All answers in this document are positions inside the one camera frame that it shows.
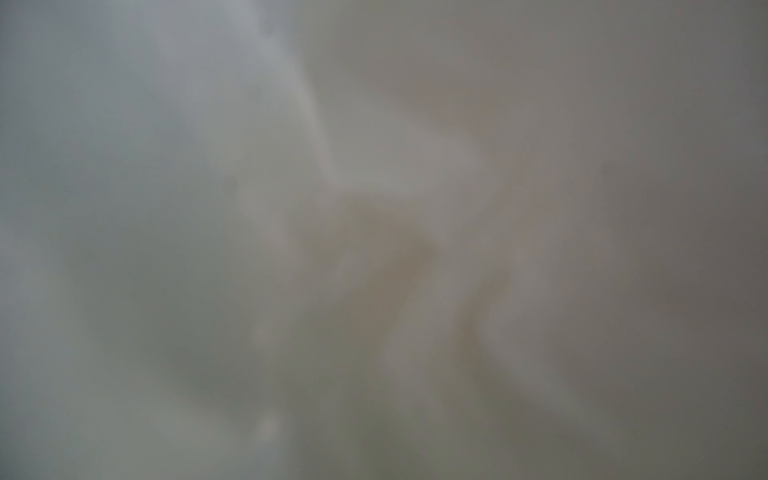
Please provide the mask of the translucent white plastic bag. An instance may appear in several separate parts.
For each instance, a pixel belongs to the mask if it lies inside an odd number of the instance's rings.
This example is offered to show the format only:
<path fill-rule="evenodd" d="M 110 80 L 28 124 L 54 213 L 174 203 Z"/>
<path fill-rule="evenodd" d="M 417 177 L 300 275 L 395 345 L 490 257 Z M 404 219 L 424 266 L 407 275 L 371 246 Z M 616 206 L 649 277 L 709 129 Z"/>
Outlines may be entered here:
<path fill-rule="evenodd" d="M 5 479 L 763 479 L 763 1 L 5 1 Z"/>

